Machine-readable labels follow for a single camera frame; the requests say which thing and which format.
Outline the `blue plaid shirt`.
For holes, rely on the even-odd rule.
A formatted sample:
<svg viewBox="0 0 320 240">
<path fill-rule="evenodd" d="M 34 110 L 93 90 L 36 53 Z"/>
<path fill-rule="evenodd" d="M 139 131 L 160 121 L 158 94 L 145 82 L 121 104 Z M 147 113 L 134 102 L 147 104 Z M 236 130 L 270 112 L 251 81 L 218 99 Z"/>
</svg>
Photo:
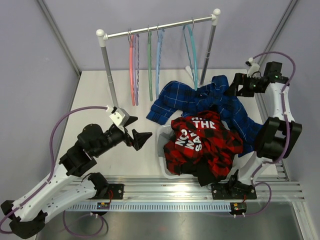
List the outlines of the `blue plaid shirt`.
<svg viewBox="0 0 320 240">
<path fill-rule="evenodd" d="M 228 88 L 225 75 L 214 76 L 210 84 L 197 90 L 185 83 L 170 81 L 161 90 L 146 118 L 164 125 L 176 111 L 182 111 L 182 117 L 195 116 L 209 110 L 217 112 L 228 128 L 237 131 L 243 140 L 243 152 L 239 154 L 242 157 L 254 151 L 255 140 L 262 125 L 249 117 L 236 96 L 225 95 Z"/>
</svg>

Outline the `red black plaid shirt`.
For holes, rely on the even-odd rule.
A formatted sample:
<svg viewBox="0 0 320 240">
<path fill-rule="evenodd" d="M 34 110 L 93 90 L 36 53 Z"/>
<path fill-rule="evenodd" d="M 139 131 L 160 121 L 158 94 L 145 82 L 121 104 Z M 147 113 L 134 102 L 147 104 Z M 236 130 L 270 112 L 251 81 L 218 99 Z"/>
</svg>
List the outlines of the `red black plaid shirt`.
<svg viewBox="0 0 320 240">
<path fill-rule="evenodd" d="M 175 136 L 163 147 L 167 169 L 181 174 L 181 165 L 205 162 L 217 182 L 226 179 L 236 155 L 244 143 L 235 130 L 223 125 L 220 115 L 203 111 L 196 116 L 178 117 L 171 121 Z"/>
</svg>

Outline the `teal hanger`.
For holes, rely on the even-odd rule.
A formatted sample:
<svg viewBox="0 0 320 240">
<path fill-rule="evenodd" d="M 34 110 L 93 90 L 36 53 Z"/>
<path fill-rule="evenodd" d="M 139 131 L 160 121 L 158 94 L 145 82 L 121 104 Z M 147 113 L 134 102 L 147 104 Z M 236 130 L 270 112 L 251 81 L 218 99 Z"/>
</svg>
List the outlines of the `teal hanger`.
<svg viewBox="0 0 320 240">
<path fill-rule="evenodd" d="M 191 77 L 193 80 L 194 89 L 198 89 L 198 61 L 197 61 L 197 50 L 195 44 L 195 38 L 193 34 L 194 26 L 185 24 L 182 27 L 184 43 L 187 51 L 187 57 L 189 61 L 189 68 L 191 70 Z"/>
</svg>

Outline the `black plain shirt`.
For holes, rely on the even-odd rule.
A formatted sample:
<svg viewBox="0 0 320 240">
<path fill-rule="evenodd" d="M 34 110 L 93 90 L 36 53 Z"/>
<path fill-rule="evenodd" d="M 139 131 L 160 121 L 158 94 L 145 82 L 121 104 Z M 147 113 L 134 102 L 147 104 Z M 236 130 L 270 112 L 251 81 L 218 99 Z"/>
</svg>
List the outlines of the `black plain shirt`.
<svg viewBox="0 0 320 240">
<path fill-rule="evenodd" d="M 201 187 L 217 182 L 217 179 L 209 169 L 208 164 L 203 161 L 196 164 L 191 162 L 184 163 L 180 166 L 180 172 L 182 174 L 196 177 Z"/>
</svg>

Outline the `lilac hanger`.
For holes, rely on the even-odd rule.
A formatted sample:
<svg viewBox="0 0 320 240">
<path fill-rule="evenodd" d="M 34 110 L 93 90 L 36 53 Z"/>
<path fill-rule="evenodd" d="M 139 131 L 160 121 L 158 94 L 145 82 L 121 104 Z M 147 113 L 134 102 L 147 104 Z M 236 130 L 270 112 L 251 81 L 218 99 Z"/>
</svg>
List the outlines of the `lilac hanger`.
<svg viewBox="0 0 320 240">
<path fill-rule="evenodd" d="M 136 106 L 139 105 L 139 58 L 140 36 L 135 34 L 132 39 L 132 73 L 133 73 L 133 96 Z"/>
</svg>

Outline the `pink hanger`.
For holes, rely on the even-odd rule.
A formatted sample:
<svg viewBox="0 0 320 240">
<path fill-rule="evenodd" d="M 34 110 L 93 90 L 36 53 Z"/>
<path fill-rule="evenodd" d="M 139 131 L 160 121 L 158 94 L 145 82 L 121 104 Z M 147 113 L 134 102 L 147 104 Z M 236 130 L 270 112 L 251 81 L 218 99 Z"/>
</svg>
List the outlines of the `pink hanger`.
<svg viewBox="0 0 320 240">
<path fill-rule="evenodd" d="M 133 76 L 133 38 L 128 35 L 129 42 L 129 79 L 130 79 L 130 95 L 131 95 L 131 104 L 132 106 L 136 105 L 135 94 L 134 94 L 134 76 Z"/>
</svg>

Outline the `light blue hanger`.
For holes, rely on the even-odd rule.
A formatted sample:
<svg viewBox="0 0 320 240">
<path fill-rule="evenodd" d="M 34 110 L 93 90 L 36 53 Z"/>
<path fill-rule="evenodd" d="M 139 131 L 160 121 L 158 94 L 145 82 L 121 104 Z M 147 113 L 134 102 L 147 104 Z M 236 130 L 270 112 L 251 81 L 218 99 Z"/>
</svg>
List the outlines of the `light blue hanger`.
<svg viewBox="0 0 320 240">
<path fill-rule="evenodd" d="M 160 67 L 161 67 L 161 55 L 163 45 L 164 30 L 157 28 L 157 49 L 156 49 L 156 68 L 155 68 L 155 95 L 156 99 L 159 98 L 159 82 L 160 82 Z"/>
</svg>

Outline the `mint green hanger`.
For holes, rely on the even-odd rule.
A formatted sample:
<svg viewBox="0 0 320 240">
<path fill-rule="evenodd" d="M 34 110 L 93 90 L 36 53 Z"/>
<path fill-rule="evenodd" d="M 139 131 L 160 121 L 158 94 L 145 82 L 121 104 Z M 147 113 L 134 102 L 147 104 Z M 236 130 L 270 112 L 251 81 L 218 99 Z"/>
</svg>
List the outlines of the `mint green hanger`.
<svg viewBox="0 0 320 240">
<path fill-rule="evenodd" d="M 153 101 L 153 83 L 152 83 L 152 33 L 147 31 L 147 63 L 148 63 L 148 91 L 149 100 Z"/>
</svg>

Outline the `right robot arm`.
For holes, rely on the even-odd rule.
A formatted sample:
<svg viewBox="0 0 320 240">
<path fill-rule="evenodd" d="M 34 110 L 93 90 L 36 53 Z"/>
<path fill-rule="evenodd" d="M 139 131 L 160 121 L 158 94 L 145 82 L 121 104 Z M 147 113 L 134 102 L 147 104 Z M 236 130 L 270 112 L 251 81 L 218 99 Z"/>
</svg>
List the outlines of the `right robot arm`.
<svg viewBox="0 0 320 240">
<path fill-rule="evenodd" d="M 282 63 L 268 62 L 259 77 L 256 74 L 260 66 L 252 58 L 246 64 L 249 67 L 247 74 L 237 73 L 226 93 L 237 97 L 264 94 L 270 103 L 271 115 L 255 138 L 254 153 L 250 159 L 224 184 L 223 199 L 256 199 L 255 181 L 258 176 L 289 156 L 303 129 L 290 110 L 290 79 L 282 75 Z"/>
</svg>

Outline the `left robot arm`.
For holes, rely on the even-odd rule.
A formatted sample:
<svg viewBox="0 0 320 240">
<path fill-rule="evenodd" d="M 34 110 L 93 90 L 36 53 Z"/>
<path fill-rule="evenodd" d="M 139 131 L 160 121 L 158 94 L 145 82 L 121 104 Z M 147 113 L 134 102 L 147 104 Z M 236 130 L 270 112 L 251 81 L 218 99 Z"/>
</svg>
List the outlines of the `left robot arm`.
<svg viewBox="0 0 320 240">
<path fill-rule="evenodd" d="M 60 190 L 82 177 L 97 164 L 96 159 L 120 143 L 139 151 L 152 132 L 129 134 L 127 124 L 112 124 L 103 131 L 95 123 L 85 126 L 75 144 L 60 158 L 45 179 L 17 200 L 6 200 L 0 207 L 9 218 L 9 234 L 28 239 L 39 233 L 56 215 L 86 199 L 111 197 L 109 183 L 99 172 L 92 172 L 75 188 L 57 195 Z"/>
</svg>

